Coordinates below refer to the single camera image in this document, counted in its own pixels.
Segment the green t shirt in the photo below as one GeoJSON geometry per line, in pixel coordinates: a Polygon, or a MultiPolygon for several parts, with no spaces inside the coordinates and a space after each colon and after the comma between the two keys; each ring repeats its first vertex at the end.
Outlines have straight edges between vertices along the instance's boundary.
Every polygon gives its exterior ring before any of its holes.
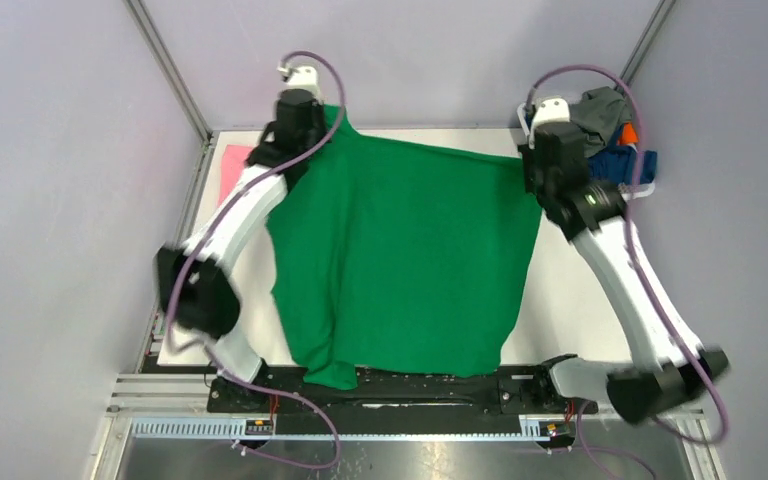
{"type": "Polygon", "coordinates": [[[272,211],[272,290],[307,382],[489,374],[515,327],[542,210],[516,157],[336,128],[272,211]]]}

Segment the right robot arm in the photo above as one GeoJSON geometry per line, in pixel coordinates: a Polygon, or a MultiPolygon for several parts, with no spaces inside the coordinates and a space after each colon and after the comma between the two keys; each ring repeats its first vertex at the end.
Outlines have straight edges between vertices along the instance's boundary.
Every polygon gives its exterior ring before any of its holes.
{"type": "Polygon", "coordinates": [[[697,400],[730,368],[718,346],[706,346],[678,315],[625,219],[618,186],[593,179],[583,132],[550,121],[520,146],[525,187],[597,278],[626,337],[631,360],[610,363],[568,354],[543,363],[535,402],[557,412],[572,398],[610,404],[630,424],[697,400]]]}

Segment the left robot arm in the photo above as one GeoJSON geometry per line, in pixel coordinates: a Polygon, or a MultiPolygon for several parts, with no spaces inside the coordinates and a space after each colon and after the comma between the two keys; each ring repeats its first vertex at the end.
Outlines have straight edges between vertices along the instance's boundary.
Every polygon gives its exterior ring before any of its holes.
{"type": "Polygon", "coordinates": [[[168,329],[193,334],[220,376],[234,381],[232,398],[248,411],[269,401],[258,376],[263,359],[239,326],[242,299],[231,282],[255,231],[307,173],[311,157],[331,137],[325,107],[308,88],[289,87],[275,103],[236,185],[196,233],[155,256],[160,310],[168,329]]]}

